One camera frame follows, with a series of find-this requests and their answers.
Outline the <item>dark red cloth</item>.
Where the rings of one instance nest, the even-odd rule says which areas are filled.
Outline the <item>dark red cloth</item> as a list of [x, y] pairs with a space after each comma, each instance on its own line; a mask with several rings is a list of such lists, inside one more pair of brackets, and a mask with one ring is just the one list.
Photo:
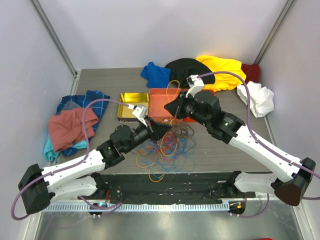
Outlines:
[[261, 76], [261, 69], [258, 64], [242, 64], [241, 70], [246, 76], [245, 83], [253, 82], [259, 83]]

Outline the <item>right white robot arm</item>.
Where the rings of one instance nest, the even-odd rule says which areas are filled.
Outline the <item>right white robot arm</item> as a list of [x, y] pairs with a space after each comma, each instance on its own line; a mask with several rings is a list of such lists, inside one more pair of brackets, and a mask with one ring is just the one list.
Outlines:
[[260, 192], [273, 194], [290, 206], [298, 206], [305, 198], [315, 161], [290, 155], [261, 138], [248, 123], [223, 111], [218, 97], [211, 92], [200, 91], [195, 96], [182, 92], [164, 108], [176, 119], [190, 118], [203, 125], [213, 138], [247, 153], [270, 170], [270, 173], [237, 173], [225, 186], [230, 197]]

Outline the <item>white cloth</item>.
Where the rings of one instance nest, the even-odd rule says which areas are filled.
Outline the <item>white cloth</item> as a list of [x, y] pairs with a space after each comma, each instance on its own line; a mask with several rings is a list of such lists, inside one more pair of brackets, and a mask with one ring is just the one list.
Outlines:
[[260, 83], [249, 81], [246, 84], [250, 96], [250, 111], [256, 118], [263, 118], [274, 110], [274, 93]]

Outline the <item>gold metal tin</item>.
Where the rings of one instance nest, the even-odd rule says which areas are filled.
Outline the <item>gold metal tin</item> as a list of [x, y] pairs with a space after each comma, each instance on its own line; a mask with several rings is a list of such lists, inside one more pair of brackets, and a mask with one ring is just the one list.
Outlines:
[[[143, 105], [149, 107], [150, 95], [147, 92], [121, 92], [119, 94], [119, 101], [125, 105]], [[124, 105], [118, 105], [117, 108], [117, 119], [120, 122], [137, 122], [138, 119], [132, 114], [133, 108], [129, 108]]]

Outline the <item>blue plaid cloth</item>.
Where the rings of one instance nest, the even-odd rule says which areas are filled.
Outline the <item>blue plaid cloth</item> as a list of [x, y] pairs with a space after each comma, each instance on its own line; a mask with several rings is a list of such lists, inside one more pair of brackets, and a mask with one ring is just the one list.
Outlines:
[[[89, 103], [95, 100], [99, 99], [110, 99], [111, 97], [109, 95], [104, 94], [103, 92], [99, 90], [87, 90], [86, 94], [82, 95], [67, 95], [64, 96], [59, 103], [57, 109], [56, 109], [56, 114], [60, 114], [62, 110], [67, 110], [69, 107], [70, 103], [69, 102], [74, 102], [79, 106], [79, 108], [86, 108]], [[97, 103], [94, 103], [91, 105], [91, 108], [95, 115], [98, 117], [98, 123], [93, 125], [93, 130], [96, 133], [98, 126], [102, 120], [102, 117], [105, 114], [105, 111], [107, 109], [108, 102], [107, 101], [100, 101]], [[87, 146], [83, 143], [82, 145], [75, 146], [75, 147], [69, 147], [66, 150], [62, 151], [62, 155], [64, 157], [70, 157], [78, 152], [78, 150], [86, 148]]]

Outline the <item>salmon red cloth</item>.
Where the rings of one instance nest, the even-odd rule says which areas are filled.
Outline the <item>salmon red cloth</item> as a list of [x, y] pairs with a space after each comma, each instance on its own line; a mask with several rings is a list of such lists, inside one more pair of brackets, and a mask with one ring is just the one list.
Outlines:
[[74, 144], [95, 136], [93, 125], [99, 118], [91, 108], [73, 108], [53, 115], [47, 123], [48, 134], [55, 152], [63, 151]]

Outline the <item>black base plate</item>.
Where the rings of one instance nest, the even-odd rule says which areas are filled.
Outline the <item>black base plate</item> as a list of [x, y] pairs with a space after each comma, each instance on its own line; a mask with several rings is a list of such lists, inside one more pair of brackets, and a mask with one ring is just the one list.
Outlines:
[[148, 174], [102, 174], [97, 193], [87, 200], [109, 200], [112, 204], [173, 205], [218, 204], [226, 199], [254, 198], [232, 185], [231, 172], [169, 173], [159, 182]]

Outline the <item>salmon pink plastic box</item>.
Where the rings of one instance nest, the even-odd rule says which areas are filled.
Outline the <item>salmon pink plastic box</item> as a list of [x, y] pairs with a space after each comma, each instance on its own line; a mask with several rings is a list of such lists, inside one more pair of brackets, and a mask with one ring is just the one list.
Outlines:
[[180, 88], [151, 88], [149, 90], [148, 115], [155, 122], [167, 124], [182, 123], [182, 119], [174, 119], [164, 108], [164, 105], [174, 101], [180, 92]]

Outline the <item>orange plastic box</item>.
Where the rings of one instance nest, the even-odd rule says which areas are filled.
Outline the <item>orange plastic box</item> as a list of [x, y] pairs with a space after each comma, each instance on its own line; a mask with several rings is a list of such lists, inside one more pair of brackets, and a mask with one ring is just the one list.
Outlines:
[[199, 113], [200, 120], [193, 120], [189, 117], [184, 118], [184, 122], [193, 123], [198, 122], [203, 124], [207, 118], [213, 117], [219, 111], [219, 101], [212, 90], [202, 90], [197, 93], [199, 96], [197, 112]]

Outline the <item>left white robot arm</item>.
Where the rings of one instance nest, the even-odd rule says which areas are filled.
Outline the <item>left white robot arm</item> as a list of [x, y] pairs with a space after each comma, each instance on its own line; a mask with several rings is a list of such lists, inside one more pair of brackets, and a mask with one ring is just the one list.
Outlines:
[[155, 122], [149, 117], [146, 124], [140, 123], [135, 129], [125, 124], [119, 125], [110, 134], [109, 140], [87, 151], [84, 156], [51, 167], [30, 165], [18, 183], [17, 197], [22, 199], [27, 215], [38, 213], [57, 199], [63, 184], [73, 184], [84, 175], [119, 164], [125, 159], [124, 154], [147, 140], [160, 140], [171, 128], [169, 124]]

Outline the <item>teal cloth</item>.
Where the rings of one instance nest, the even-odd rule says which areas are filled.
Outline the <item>teal cloth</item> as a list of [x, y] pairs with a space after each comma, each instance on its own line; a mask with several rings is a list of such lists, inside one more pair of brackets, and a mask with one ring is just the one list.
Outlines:
[[[87, 146], [88, 146], [87, 142], [85, 140], [82, 140], [82, 141], [74, 144], [72, 147], [69, 147], [69, 148], [63, 150], [61, 153], [64, 157], [70, 157], [70, 156], [74, 155], [75, 153], [77, 153], [78, 150], [86, 149]], [[44, 150], [43, 150], [44, 158], [47, 161], [52, 162], [59, 156], [59, 154], [60, 154], [60, 151], [58, 151], [58, 152], [54, 151], [53, 145], [51, 142], [51, 138], [48, 135], [47, 141], [44, 145]]]

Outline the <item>black cloth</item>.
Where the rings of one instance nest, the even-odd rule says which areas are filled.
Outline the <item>black cloth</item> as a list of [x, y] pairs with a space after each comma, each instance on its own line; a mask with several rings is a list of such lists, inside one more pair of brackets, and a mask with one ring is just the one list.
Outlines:
[[169, 62], [165, 68], [170, 69], [170, 81], [177, 80], [180, 87], [187, 89], [187, 78], [191, 75], [203, 75], [212, 71], [200, 61], [194, 58], [180, 58]]

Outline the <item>yellow cloth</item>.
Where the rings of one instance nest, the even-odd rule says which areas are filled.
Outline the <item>yellow cloth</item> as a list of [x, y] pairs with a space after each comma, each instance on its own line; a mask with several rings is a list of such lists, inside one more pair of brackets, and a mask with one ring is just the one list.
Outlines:
[[[238, 75], [243, 80], [246, 79], [246, 74], [242, 71], [242, 62], [229, 59], [220, 58], [211, 55], [200, 55], [196, 60], [206, 65], [212, 72], [230, 72]], [[242, 81], [230, 74], [215, 74], [214, 84], [205, 84], [204, 90], [212, 90], [214, 92], [234, 90], [237, 86], [242, 85]]]

